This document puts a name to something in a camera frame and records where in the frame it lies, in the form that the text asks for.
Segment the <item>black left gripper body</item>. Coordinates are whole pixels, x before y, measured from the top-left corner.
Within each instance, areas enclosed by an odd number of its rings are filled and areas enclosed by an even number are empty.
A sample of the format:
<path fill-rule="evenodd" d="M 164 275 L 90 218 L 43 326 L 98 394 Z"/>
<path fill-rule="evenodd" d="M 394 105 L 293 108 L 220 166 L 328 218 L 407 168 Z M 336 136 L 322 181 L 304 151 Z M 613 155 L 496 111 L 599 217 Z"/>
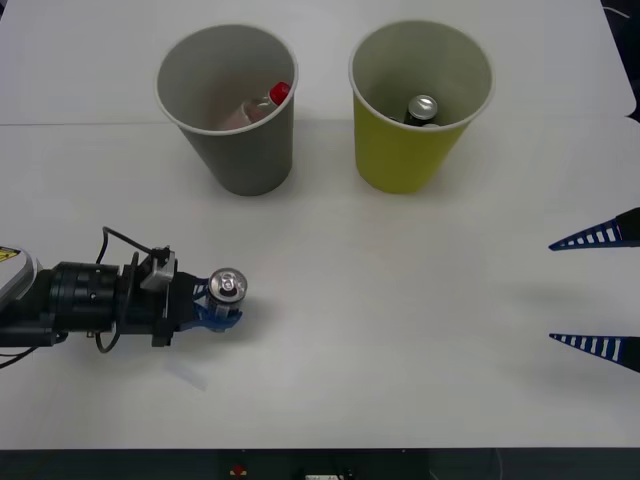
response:
<path fill-rule="evenodd" d="M 175 333 L 191 322 L 199 279 L 178 271 L 174 252 L 153 252 L 122 275 L 118 315 L 121 335 L 149 335 L 153 347 L 168 347 Z"/>

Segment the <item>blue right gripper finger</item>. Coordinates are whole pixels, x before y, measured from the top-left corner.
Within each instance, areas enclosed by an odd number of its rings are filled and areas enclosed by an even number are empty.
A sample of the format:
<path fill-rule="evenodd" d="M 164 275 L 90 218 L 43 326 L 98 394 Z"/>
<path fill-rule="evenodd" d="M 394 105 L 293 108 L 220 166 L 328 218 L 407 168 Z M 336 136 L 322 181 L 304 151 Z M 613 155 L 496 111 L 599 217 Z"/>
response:
<path fill-rule="evenodd" d="M 638 248 L 640 208 L 617 215 L 615 218 L 565 237 L 549 246 L 551 251 Z"/>
<path fill-rule="evenodd" d="M 640 372 L 640 338 L 636 336 L 583 336 L 550 333 L 549 337 L 573 349 Z"/>

